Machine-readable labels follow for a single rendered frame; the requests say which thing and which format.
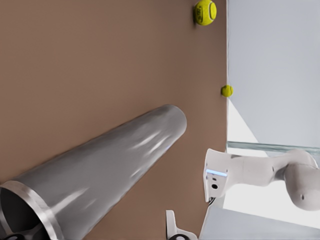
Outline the silver frame post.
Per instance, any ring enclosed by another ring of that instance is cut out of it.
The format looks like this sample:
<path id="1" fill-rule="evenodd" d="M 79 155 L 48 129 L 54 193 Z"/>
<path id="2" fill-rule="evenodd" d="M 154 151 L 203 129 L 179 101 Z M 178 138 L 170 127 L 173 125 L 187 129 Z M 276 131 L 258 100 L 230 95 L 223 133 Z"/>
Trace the silver frame post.
<path id="1" fill-rule="evenodd" d="M 238 141 L 227 141 L 226 147 L 233 148 L 233 149 L 257 150 L 257 151 L 267 151 L 267 152 L 287 152 L 290 150 L 300 149 L 310 153 L 311 155 L 320 156 L 320 147 L 278 145 L 278 144 L 238 142 Z"/>

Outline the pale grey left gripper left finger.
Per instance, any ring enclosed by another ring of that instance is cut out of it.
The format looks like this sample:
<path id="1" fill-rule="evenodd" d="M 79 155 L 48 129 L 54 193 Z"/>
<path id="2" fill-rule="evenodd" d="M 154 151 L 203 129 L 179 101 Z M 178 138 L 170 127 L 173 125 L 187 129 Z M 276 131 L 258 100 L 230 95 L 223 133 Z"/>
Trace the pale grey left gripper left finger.
<path id="1" fill-rule="evenodd" d="M 39 223 L 31 229 L 8 234 L 0 240 L 45 240 L 45 228 Z"/>

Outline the yellow tennis ball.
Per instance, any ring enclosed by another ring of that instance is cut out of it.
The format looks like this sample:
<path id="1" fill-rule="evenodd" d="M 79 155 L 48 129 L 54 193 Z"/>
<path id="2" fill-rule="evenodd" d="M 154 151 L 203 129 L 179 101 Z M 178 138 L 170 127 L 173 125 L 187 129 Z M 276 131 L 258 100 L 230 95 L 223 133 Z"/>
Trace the yellow tennis ball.
<path id="1" fill-rule="evenodd" d="M 229 84 L 224 85 L 220 90 L 220 94 L 225 98 L 231 97 L 233 95 L 233 92 L 234 92 L 234 89 Z"/>
<path id="2" fill-rule="evenodd" d="M 193 8 L 195 22 L 200 26 L 213 23 L 217 17 L 217 7 L 212 0 L 200 0 Z"/>

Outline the grey metal tennis tube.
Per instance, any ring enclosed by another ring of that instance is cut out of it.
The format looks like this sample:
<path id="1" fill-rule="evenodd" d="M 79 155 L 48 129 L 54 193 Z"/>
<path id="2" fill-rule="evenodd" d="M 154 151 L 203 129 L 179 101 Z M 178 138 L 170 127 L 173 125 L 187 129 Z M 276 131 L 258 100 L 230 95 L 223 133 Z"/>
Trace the grey metal tennis tube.
<path id="1" fill-rule="evenodd" d="M 44 227 L 44 240 L 82 240 L 184 134 L 166 104 L 0 184 L 0 239 Z"/>

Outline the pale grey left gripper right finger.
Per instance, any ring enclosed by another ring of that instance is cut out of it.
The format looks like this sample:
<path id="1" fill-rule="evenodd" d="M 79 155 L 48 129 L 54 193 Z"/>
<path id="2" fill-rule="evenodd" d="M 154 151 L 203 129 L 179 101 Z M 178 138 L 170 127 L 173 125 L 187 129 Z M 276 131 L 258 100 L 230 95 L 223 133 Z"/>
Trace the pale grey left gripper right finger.
<path id="1" fill-rule="evenodd" d="M 189 231 L 177 227 L 175 213 L 166 210 L 166 240 L 198 240 L 198 237 Z"/>

